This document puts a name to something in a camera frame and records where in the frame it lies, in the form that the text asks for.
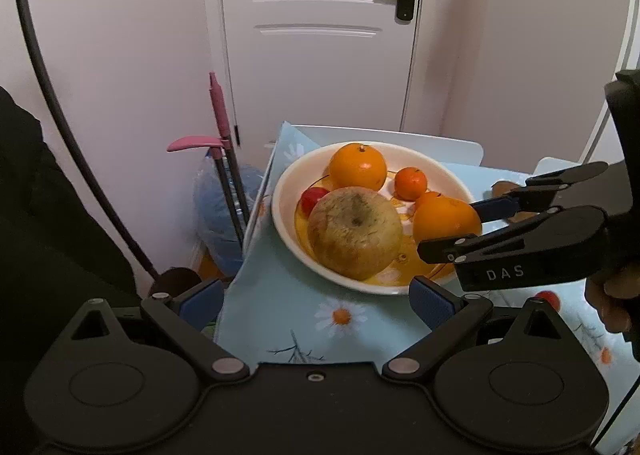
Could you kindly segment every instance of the door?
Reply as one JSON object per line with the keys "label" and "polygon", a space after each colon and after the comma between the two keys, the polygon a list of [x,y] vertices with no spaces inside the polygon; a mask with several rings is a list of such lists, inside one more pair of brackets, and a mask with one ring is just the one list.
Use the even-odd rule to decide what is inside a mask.
{"label": "door", "polygon": [[397,19],[396,0],[223,0],[223,13],[245,161],[266,164],[283,120],[400,129],[416,16]]}

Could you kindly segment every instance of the human hand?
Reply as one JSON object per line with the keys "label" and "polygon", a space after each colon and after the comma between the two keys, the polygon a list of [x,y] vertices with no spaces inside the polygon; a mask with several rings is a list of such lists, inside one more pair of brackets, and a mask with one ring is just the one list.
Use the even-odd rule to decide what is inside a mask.
{"label": "human hand", "polygon": [[631,329],[631,317],[623,301],[640,295],[640,263],[630,263],[622,271],[607,279],[590,276],[584,288],[584,298],[598,311],[600,320],[611,333]]}

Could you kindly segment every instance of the large apple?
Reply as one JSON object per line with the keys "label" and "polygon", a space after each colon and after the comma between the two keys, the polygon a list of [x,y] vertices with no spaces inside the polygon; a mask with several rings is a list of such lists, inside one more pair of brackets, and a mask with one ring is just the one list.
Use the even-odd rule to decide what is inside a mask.
{"label": "large apple", "polygon": [[367,188],[334,190],[309,215],[308,238],[318,261],[336,273],[367,279],[388,266],[402,242],[393,204]]}

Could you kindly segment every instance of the blue plastic bag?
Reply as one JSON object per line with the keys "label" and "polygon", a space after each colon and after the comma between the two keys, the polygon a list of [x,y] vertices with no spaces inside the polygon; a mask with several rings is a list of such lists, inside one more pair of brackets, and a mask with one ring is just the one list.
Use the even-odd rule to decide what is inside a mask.
{"label": "blue plastic bag", "polygon": [[[231,181],[228,164],[225,161],[226,175],[232,185],[236,200],[236,213],[244,226],[240,205],[235,197],[235,187]],[[240,177],[244,185],[249,209],[254,207],[255,198],[262,181],[261,172],[249,165],[240,166]],[[193,197],[196,208],[197,233],[209,250],[211,258],[225,276],[235,276],[242,265],[242,244],[238,242],[231,216],[226,206],[225,196],[218,178],[216,165],[209,154],[202,161],[196,174]]]}

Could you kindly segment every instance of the red ball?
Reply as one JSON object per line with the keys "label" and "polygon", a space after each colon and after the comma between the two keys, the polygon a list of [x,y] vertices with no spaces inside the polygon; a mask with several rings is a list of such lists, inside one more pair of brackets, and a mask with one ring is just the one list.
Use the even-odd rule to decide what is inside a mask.
{"label": "red ball", "polygon": [[329,193],[326,188],[307,188],[300,197],[300,209],[308,217],[318,201]]}
{"label": "red ball", "polygon": [[549,302],[549,305],[554,308],[556,312],[560,312],[560,298],[553,291],[540,291],[536,296],[536,298],[542,298]]}

